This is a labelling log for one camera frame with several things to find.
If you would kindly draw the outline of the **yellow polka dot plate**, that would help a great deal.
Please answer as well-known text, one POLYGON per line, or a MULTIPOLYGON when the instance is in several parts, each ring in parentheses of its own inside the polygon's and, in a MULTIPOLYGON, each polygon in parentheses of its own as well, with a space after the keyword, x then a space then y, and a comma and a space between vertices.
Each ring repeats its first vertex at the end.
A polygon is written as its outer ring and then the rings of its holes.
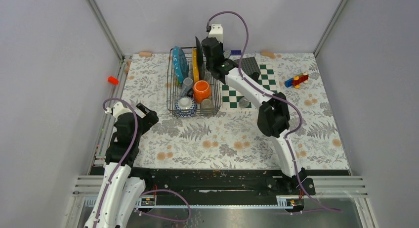
POLYGON ((199 76, 199 68, 198 68, 198 62, 197 62, 197 49, 192 48, 192 69, 193 69, 193 80, 194 83, 198 82, 200 80, 199 76))

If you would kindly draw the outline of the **black floral square plate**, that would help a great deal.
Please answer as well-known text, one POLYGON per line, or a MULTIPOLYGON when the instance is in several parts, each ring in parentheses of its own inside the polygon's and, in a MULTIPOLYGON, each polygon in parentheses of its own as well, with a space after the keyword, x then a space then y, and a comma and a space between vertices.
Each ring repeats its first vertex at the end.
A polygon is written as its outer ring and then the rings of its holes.
POLYGON ((199 78, 200 80, 205 79, 205 66, 204 66, 204 54, 200 40, 198 37, 195 37, 196 41, 196 63, 198 66, 199 78))

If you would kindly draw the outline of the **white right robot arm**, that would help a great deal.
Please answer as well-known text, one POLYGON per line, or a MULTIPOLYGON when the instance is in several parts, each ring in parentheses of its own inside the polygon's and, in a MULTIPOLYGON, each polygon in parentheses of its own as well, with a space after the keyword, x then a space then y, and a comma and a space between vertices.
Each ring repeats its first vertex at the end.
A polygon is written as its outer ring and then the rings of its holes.
POLYGON ((289 107, 293 104, 283 93, 274 94, 257 84, 236 62, 224 56, 221 24, 208 24, 207 33, 201 42, 206 68, 214 79, 238 91, 258 109, 257 127, 269 137, 279 156, 284 190, 290 194, 298 193, 303 188, 305 169, 297 162, 290 138, 289 107))

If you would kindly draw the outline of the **purple lego brick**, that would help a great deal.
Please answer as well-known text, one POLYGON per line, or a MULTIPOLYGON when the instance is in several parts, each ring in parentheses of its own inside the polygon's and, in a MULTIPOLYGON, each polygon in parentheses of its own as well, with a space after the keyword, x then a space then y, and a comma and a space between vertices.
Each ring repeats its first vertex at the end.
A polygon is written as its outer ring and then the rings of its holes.
POLYGON ((231 55, 238 56, 238 55, 241 55, 241 54, 242 54, 242 51, 241 50, 231 50, 231 55))

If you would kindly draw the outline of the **grey lego baseplate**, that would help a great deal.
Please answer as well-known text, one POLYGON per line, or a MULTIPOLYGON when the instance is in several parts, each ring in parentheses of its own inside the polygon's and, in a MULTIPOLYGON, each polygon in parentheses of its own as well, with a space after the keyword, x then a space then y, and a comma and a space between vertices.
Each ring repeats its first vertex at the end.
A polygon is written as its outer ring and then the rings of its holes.
POLYGON ((243 58, 241 61, 241 70, 254 80, 257 80, 261 74, 255 57, 243 58))

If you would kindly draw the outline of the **grey blue ceramic mug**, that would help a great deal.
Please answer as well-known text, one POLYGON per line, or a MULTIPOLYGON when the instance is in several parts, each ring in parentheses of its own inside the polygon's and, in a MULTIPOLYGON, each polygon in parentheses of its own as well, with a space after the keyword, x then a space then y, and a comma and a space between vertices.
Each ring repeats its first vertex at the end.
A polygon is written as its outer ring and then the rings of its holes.
POLYGON ((194 85, 194 80, 187 77, 182 82, 182 87, 179 93, 179 97, 186 97, 189 93, 189 91, 192 89, 194 85))

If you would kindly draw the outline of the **green white chessboard mat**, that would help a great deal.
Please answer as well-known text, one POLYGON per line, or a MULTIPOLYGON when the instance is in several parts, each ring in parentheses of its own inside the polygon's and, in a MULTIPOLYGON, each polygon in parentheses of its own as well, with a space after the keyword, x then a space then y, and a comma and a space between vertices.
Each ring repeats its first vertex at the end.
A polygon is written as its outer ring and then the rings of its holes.
MULTIPOLYGON (((260 75, 257 80, 258 84, 267 90, 277 93, 279 86, 277 85, 275 72, 272 65, 258 64, 260 75)), ((239 101, 243 95, 234 88, 220 84, 221 109, 222 110, 240 110, 240 109, 255 109, 251 103, 246 108, 241 108, 239 101)))

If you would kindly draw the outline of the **blue polka dot plate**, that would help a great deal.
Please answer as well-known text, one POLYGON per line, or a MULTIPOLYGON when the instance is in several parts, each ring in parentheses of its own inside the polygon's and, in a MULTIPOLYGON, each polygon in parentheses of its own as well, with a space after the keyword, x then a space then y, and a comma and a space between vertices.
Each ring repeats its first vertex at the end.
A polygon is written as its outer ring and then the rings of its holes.
POLYGON ((183 84, 184 79, 188 78, 189 66, 183 49, 178 46, 172 49, 172 64, 178 82, 183 84))

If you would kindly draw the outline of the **small beige ceramic cup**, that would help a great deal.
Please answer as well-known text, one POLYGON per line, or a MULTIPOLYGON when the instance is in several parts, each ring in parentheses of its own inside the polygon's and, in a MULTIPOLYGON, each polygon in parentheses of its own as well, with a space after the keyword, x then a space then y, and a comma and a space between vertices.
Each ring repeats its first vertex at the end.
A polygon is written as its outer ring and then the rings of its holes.
POLYGON ((211 99, 203 99, 200 103, 200 110, 203 115, 213 115, 215 111, 214 104, 211 99))

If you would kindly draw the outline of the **blue white patterned bowl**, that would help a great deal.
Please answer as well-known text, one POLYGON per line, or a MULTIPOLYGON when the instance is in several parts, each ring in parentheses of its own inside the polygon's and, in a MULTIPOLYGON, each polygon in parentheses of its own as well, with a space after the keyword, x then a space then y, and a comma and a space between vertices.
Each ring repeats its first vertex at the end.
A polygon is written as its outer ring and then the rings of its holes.
POLYGON ((174 115, 181 118, 194 116, 197 110, 197 104, 191 97, 181 97, 175 104, 174 115))

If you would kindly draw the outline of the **black glitter microphone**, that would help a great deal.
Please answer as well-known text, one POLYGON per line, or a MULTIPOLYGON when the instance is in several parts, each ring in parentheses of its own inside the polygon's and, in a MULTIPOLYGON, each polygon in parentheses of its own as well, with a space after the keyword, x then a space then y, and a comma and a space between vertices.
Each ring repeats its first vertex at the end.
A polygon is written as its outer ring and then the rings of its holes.
POLYGON ((240 98, 240 100, 238 101, 238 105, 240 108, 248 108, 250 107, 250 104, 250 101, 245 97, 240 98))

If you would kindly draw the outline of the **right wooden cork block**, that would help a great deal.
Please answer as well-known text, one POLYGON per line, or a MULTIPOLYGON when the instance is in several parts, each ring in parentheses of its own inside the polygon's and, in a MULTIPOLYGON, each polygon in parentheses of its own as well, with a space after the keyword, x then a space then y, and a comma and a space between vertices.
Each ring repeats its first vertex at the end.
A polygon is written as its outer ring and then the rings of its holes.
POLYGON ((270 51, 265 51, 265 50, 262 50, 262 51, 260 52, 260 55, 261 55, 261 56, 265 56, 265 57, 269 57, 269 58, 271 58, 271 59, 275 59, 275 58, 276 58, 275 53, 270 52, 270 51))

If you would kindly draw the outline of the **wooden cork block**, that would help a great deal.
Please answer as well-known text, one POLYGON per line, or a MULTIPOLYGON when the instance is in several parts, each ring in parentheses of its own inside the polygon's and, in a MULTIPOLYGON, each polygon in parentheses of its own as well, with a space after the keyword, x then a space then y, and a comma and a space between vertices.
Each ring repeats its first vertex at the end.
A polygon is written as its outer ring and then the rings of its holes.
POLYGON ((141 51, 141 52, 139 52, 139 56, 140 57, 152 57, 153 54, 151 52, 141 51))
POLYGON ((270 52, 270 51, 265 51, 265 50, 262 50, 262 51, 260 52, 260 55, 261 55, 261 56, 265 56, 265 57, 269 57, 269 58, 271 58, 271 59, 275 59, 275 58, 276 58, 275 53, 270 52))

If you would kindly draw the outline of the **orange plastic cap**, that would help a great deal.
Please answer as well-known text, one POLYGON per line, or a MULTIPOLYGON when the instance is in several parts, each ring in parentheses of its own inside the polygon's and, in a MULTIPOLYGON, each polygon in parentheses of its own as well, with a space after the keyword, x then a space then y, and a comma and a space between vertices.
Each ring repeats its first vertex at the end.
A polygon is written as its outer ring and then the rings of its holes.
POLYGON ((118 85, 119 84, 119 80, 113 76, 109 76, 107 78, 107 81, 113 85, 118 85))

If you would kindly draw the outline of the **left wooden cork block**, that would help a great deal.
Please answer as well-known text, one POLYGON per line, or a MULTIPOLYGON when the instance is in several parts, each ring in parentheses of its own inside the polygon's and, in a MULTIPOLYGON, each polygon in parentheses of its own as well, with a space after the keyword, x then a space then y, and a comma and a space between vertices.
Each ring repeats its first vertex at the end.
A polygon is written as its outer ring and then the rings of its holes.
POLYGON ((140 57, 152 57, 153 54, 151 52, 141 51, 141 52, 139 52, 139 56, 140 57))

